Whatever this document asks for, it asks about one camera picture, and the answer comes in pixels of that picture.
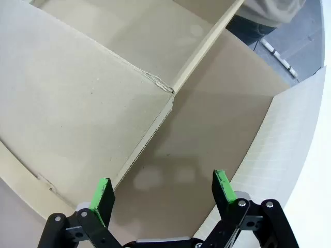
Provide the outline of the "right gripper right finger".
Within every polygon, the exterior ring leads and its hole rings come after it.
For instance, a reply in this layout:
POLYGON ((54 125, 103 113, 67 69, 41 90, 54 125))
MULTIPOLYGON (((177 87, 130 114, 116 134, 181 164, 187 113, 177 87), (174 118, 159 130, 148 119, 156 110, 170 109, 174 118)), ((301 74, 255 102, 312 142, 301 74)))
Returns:
POLYGON ((213 171, 212 193, 221 220, 204 247, 232 247, 242 231, 251 231, 260 247, 299 247, 280 203, 267 199, 256 204, 239 198, 223 170, 213 171))

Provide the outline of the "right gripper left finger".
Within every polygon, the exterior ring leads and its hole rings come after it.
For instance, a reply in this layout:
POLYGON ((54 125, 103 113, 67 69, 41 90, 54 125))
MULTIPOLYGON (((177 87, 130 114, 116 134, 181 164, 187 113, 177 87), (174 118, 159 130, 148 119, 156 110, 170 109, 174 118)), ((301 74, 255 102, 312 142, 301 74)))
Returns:
POLYGON ((90 205, 67 217, 51 214, 44 226, 38 247, 78 247, 89 241, 93 247, 121 247, 108 230, 115 195, 110 178, 99 180, 90 205))

